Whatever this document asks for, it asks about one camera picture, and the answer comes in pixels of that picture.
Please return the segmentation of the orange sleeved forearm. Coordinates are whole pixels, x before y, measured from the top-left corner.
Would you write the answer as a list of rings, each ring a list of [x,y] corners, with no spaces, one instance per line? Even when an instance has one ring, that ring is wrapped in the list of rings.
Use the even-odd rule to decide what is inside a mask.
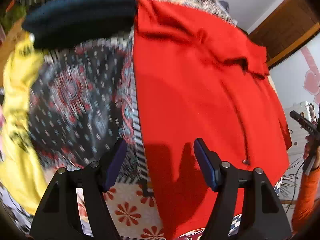
[[[309,175],[303,174],[299,195],[292,216],[292,230],[298,232],[311,217],[315,207],[315,197],[319,182],[319,167],[312,170]]]

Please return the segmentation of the person right hand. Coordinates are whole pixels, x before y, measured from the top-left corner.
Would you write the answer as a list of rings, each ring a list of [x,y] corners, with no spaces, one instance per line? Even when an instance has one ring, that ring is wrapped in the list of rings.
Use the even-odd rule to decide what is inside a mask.
[[[319,168],[319,142],[312,135],[307,135],[306,140],[307,143],[304,147],[303,158],[307,159],[309,155],[315,157],[312,170],[316,170]]]

